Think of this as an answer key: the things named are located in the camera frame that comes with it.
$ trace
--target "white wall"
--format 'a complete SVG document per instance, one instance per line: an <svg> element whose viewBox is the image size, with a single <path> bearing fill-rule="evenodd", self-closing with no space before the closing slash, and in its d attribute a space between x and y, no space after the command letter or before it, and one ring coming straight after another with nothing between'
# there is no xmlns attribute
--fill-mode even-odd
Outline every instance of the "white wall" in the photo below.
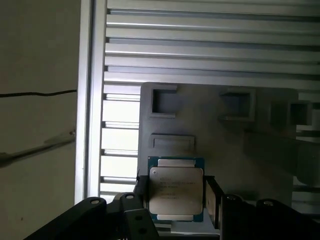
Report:
<svg viewBox="0 0 320 240"><path fill-rule="evenodd" d="M80 0L0 7L0 93L77 88ZM75 93L0 98L0 152L43 144L76 124ZM0 168L0 238L23 239L74 202L75 145Z"/></svg>

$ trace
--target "vertical metal post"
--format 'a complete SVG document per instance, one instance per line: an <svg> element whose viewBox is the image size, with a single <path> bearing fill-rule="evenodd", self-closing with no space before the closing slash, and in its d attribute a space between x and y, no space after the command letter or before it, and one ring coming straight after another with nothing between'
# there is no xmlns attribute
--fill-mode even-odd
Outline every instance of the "vertical metal post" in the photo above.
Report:
<svg viewBox="0 0 320 240"><path fill-rule="evenodd" d="M106 0L82 0L74 202L99 195Z"/></svg>
<svg viewBox="0 0 320 240"><path fill-rule="evenodd" d="M100 192L102 101L105 70L107 1L95 0L93 2L93 14L87 197L97 197Z"/></svg>

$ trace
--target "metal frame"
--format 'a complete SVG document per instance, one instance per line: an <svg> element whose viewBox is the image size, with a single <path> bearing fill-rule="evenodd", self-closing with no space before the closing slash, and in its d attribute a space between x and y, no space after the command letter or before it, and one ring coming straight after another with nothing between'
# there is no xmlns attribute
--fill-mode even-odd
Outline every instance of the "metal frame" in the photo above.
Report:
<svg viewBox="0 0 320 240"><path fill-rule="evenodd" d="M74 202L99 195L106 0L82 0Z"/></svg>
<svg viewBox="0 0 320 240"><path fill-rule="evenodd" d="M144 82L290 87L318 99L318 1L202 2L81 0L75 203L99 196L107 88L136 92Z"/></svg>

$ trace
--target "wire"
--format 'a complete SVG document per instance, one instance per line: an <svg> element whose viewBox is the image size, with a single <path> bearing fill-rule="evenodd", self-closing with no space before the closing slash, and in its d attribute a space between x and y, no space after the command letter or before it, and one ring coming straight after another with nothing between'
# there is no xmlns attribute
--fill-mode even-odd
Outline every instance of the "wire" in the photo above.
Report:
<svg viewBox="0 0 320 240"><path fill-rule="evenodd" d="M51 93L42 93L42 92L16 92L16 93L5 93L0 94L0 98L12 98L12 97L21 97L21 96L40 96L40 97L51 97L51 96L57 96L62 94L71 94L76 93L77 90L67 90L67 91L57 91L57 92L51 92Z"/></svg>

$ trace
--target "rectangular slot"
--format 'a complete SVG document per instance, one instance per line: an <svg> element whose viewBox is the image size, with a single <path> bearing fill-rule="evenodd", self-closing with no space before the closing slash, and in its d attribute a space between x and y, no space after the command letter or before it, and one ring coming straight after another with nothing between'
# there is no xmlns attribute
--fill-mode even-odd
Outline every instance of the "rectangular slot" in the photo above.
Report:
<svg viewBox="0 0 320 240"><path fill-rule="evenodd" d="M254 90L232 88L220 96L228 108L228 113L220 117L222 120L254 121L256 105Z"/></svg>
<svg viewBox="0 0 320 240"><path fill-rule="evenodd" d="M174 115L180 108L177 91L153 89L152 113Z"/></svg>
<svg viewBox="0 0 320 240"><path fill-rule="evenodd" d="M223 96L224 102L229 107L229 116L248 118L250 116L249 93L227 93Z"/></svg>
<svg viewBox="0 0 320 240"><path fill-rule="evenodd" d="M310 124L310 106L308 103L291 103L290 124L292 125L309 125Z"/></svg>
<svg viewBox="0 0 320 240"><path fill-rule="evenodd" d="M195 137L152 134L149 146L155 149L174 149L193 152L195 149Z"/></svg>

